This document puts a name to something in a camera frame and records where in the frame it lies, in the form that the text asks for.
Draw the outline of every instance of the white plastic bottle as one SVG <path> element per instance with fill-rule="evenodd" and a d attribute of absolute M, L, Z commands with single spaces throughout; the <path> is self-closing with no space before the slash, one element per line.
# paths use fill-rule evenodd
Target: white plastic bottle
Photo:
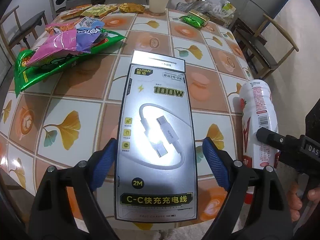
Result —
<path fill-rule="evenodd" d="M 241 87 L 239 96 L 243 110 L 244 165 L 257 169 L 263 169 L 267 165 L 276 168 L 278 150 L 256 138 L 256 132 L 261 127 L 278 132 L 276 112 L 268 84 L 259 79 L 251 80 Z"/>

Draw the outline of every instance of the charging cable box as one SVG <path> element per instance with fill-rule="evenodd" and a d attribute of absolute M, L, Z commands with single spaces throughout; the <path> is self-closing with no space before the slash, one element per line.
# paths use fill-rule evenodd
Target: charging cable box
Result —
<path fill-rule="evenodd" d="M 196 151 L 185 61 L 135 50 L 122 100 L 115 218 L 197 218 Z"/>

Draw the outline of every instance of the white usb-c cable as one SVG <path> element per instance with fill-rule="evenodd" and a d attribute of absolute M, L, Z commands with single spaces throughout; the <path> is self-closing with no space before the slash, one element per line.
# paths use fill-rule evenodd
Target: white usb-c cable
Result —
<path fill-rule="evenodd" d="M 181 119 L 180 117 L 176 116 L 172 111 L 170 111 L 167 108 L 164 108 L 162 106 L 156 105 L 156 104 L 152 104 L 152 103 L 147 103 L 147 104 L 143 104 L 140 106 L 139 108 L 139 115 L 141 118 L 141 123 L 145 129 L 145 135 L 148 138 L 151 146 L 153 147 L 153 149 L 157 152 L 157 154 L 159 155 L 159 157 L 164 156 L 165 154 L 167 154 L 167 150 L 165 149 L 163 142 L 157 142 L 154 143 L 149 139 L 149 132 L 150 132 L 150 126 L 148 124 L 148 121 L 146 118 L 144 118 L 143 116 L 143 108 L 145 106 L 153 106 L 159 109 L 162 109 L 166 112 L 168 112 L 169 114 L 172 114 L 174 117 L 178 118 L 179 120 L 181 120 L 182 122 L 184 122 L 186 125 L 188 125 L 189 127 L 191 127 L 191 125 L 186 122 L 185 120 Z M 166 120 L 166 118 L 164 116 L 161 116 L 159 118 L 157 118 L 157 122 L 160 125 L 160 128 L 165 136 L 165 138 L 167 139 L 169 144 L 172 144 L 173 147 L 176 149 L 176 151 L 180 154 L 180 162 L 174 165 L 170 165 L 170 166 L 162 166 L 162 165 L 156 165 L 156 164 L 152 164 L 152 163 L 147 163 L 143 160 L 140 159 L 136 159 L 131 155 L 127 155 L 125 154 L 124 156 L 127 159 L 130 159 L 138 164 L 141 164 L 143 166 L 149 167 L 149 168 L 153 168 L 153 169 L 157 169 L 157 170 L 175 170 L 179 167 L 181 167 L 184 163 L 185 157 L 184 157 L 184 153 L 183 153 L 183 149 L 181 144 L 178 142 L 179 137 L 177 136 L 176 132 L 174 131 L 174 129 L 172 128 L 172 126 L 168 123 L 168 121 Z"/>

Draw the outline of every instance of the chair backrest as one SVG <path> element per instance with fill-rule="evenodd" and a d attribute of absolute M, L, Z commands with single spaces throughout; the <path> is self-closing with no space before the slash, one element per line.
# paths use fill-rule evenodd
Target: chair backrest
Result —
<path fill-rule="evenodd" d="M 10 12 L 8 12 L 7 14 L 5 14 L 1 19 L 0 19 L 0 36 L 2 38 L 2 41 L 7 49 L 7 51 L 9 52 L 10 56 L 12 57 L 12 59 L 15 61 L 16 60 L 16 57 L 15 55 L 13 54 L 13 52 L 11 51 L 11 48 L 9 47 L 8 45 L 8 41 L 4 35 L 4 30 L 3 30 L 3 27 L 2 27 L 2 24 L 4 23 L 4 21 L 12 14 L 14 13 L 14 17 L 16 19 L 16 22 L 17 22 L 17 26 L 19 28 L 19 30 L 21 30 L 21 24 L 19 22 L 19 19 L 18 19 L 18 15 L 17 15 L 17 9 L 19 8 L 19 5 L 17 5 L 15 8 L 13 8 Z"/>
<path fill-rule="evenodd" d="M 5 14 L 1 20 L 0 20 L 0 25 L 2 25 L 4 23 L 4 21 L 14 12 L 14 17 L 16 19 L 16 22 L 17 22 L 17 25 L 18 25 L 18 28 L 19 30 L 21 30 L 21 24 L 19 22 L 19 19 L 18 19 L 18 15 L 17 15 L 17 9 L 19 8 L 19 5 L 17 5 L 15 8 L 13 8 L 10 12 L 8 12 L 7 14 Z"/>
<path fill-rule="evenodd" d="M 284 29 L 282 28 L 274 19 L 270 18 L 268 15 L 263 14 L 263 16 L 265 17 L 265 21 L 260 25 L 260 27 L 255 31 L 254 33 L 254 37 L 257 37 L 260 32 L 262 31 L 263 27 L 267 24 L 268 21 L 270 21 L 274 27 L 277 28 L 277 30 L 291 43 L 292 48 L 287 52 L 287 54 L 285 54 L 281 60 L 279 60 L 279 62 L 277 63 L 278 66 L 280 66 L 286 59 L 287 57 L 289 57 L 289 55 L 296 50 L 297 52 L 299 51 L 299 48 L 297 46 L 297 44 L 293 41 L 292 37 L 290 36 L 290 34 Z"/>

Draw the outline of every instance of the purple snack package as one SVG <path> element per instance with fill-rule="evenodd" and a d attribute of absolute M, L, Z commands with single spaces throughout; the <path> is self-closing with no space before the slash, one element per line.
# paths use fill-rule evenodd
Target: purple snack package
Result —
<path fill-rule="evenodd" d="M 76 50 L 90 53 L 90 48 L 94 41 L 101 35 L 100 28 L 80 28 L 77 29 Z"/>
<path fill-rule="evenodd" d="M 78 55 L 77 51 L 77 30 L 68 30 L 48 39 L 39 47 L 31 59 L 27 62 L 27 66 L 41 66 L 41 61 L 47 57 L 64 57 L 68 54 Z"/>

